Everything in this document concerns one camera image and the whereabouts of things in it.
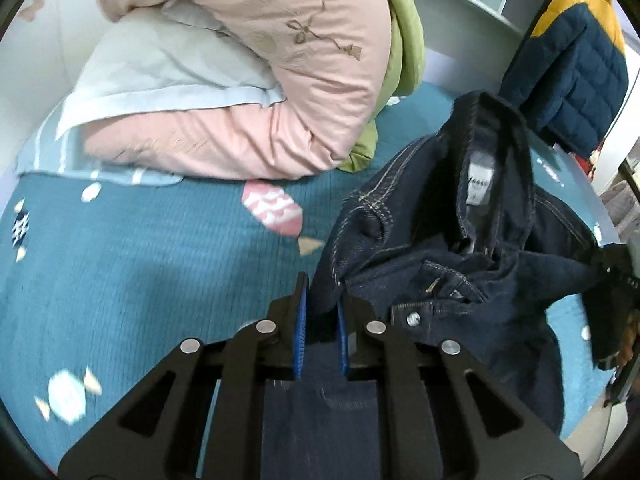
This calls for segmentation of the green quilt lining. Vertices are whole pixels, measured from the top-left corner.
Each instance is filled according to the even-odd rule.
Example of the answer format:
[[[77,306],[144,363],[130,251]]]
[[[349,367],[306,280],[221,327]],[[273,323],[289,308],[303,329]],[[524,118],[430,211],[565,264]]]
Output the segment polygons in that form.
[[[414,0],[387,0],[390,5],[390,56],[378,102],[357,143],[338,170],[354,174],[374,159],[378,144],[378,117],[390,98],[410,96],[419,88],[425,70],[423,25]]]

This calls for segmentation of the light blue pillow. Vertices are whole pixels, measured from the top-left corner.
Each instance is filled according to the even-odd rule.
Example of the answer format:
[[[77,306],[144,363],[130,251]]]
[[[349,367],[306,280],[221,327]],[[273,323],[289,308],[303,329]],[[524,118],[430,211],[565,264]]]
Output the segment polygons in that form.
[[[73,90],[50,111],[17,155],[15,172],[122,185],[163,186],[174,174],[117,166],[88,156],[81,126],[100,119],[170,110],[281,102],[266,61],[191,0],[136,9],[110,26]]]

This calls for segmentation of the dark blue denim jacket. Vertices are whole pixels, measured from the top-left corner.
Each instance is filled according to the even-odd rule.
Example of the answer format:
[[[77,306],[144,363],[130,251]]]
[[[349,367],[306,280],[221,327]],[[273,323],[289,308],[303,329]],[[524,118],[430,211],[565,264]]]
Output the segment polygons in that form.
[[[552,432],[565,417],[555,302],[586,295],[611,317],[588,226],[536,185],[526,123],[485,92],[454,102],[434,136],[403,148],[343,205],[308,296],[302,378],[269,388],[262,476],[376,479],[378,396],[348,382],[338,354],[344,296],[419,344],[452,339]]]

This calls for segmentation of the white bed headboard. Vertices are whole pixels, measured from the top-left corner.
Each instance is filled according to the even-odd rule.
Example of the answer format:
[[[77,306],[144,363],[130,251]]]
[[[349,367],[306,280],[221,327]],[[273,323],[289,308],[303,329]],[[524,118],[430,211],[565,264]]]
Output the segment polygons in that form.
[[[423,80],[452,93],[498,89],[542,0],[414,0],[423,25]]]

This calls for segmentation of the pink folded quilt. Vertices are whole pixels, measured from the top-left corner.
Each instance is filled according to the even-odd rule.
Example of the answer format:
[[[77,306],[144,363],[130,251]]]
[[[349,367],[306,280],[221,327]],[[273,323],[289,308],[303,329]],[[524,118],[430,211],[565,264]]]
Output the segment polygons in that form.
[[[390,92],[388,0],[98,0],[111,28],[62,123],[89,156],[296,180],[349,159]]]

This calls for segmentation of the teal quilted bedspread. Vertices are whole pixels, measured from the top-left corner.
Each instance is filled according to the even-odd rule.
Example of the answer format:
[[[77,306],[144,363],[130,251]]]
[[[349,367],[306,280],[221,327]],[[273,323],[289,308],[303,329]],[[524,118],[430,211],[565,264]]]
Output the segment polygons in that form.
[[[87,186],[21,177],[21,248],[1,219],[1,397],[50,468],[180,341],[231,337],[320,257],[266,229],[239,182]]]

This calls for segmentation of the navy yellow puffer jacket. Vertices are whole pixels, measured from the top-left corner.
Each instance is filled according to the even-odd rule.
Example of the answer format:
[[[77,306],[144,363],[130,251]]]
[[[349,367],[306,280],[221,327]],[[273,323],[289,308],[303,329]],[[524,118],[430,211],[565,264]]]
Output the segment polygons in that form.
[[[503,75],[499,96],[542,140],[587,159],[620,111],[628,81],[612,0],[544,0]]]

